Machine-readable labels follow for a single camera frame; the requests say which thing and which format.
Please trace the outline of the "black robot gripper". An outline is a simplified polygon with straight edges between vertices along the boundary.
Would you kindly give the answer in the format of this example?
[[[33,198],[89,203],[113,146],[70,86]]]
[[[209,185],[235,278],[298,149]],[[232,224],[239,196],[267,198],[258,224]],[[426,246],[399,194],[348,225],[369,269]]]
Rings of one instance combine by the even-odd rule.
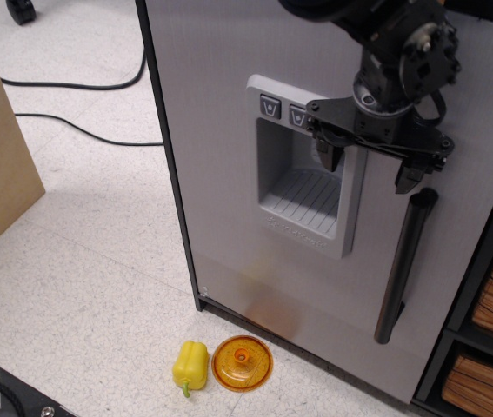
[[[455,148],[451,138],[418,121],[413,109],[401,115],[377,116],[364,112],[354,98],[347,97],[312,100],[306,110],[308,131],[325,169],[335,172],[349,146],[396,158],[401,161],[395,180],[399,195],[417,186],[424,172],[442,170]]]

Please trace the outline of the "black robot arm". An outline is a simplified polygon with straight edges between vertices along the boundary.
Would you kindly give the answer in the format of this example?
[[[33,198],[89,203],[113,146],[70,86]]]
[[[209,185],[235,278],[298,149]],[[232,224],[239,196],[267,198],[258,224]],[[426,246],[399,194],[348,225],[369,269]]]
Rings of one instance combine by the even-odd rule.
[[[440,89],[456,82],[456,28],[440,1],[283,1],[292,15],[331,22],[363,48],[352,95],[312,100],[307,129],[322,165],[335,171],[349,146],[401,162],[398,194],[443,169],[454,142],[438,129],[446,115]]]

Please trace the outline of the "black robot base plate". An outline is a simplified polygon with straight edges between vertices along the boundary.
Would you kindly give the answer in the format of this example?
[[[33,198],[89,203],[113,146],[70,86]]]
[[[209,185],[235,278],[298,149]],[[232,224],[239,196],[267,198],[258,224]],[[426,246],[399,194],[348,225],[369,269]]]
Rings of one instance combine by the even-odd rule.
[[[4,387],[3,390],[7,392],[7,394],[0,393],[1,406],[6,407],[9,411],[16,412],[16,408],[11,401],[15,399],[17,405],[23,409],[25,416],[42,416],[45,408],[52,409],[52,416],[77,416],[66,406],[1,367],[0,384]]]

